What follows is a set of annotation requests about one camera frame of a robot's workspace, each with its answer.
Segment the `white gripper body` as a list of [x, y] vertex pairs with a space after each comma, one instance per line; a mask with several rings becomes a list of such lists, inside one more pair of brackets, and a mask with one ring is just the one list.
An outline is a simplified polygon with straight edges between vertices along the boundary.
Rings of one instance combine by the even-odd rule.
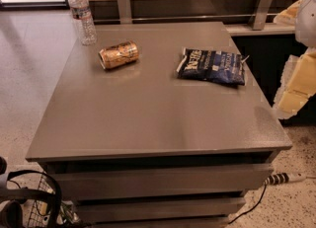
[[302, 0], [295, 20], [295, 39], [307, 47], [316, 46], [316, 0]]

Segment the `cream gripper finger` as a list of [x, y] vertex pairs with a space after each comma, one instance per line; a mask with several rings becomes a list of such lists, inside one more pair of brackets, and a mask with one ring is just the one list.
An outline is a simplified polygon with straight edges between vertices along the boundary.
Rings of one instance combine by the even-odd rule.
[[300, 56], [285, 62], [273, 110], [278, 119], [289, 119], [316, 94], [316, 48], [308, 47]]
[[278, 13], [274, 17], [274, 23], [279, 25], [288, 25], [288, 26], [294, 26], [295, 25], [295, 19], [297, 16], [298, 8], [301, 4], [302, 0], [298, 0], [291, 4], [289, 7]]

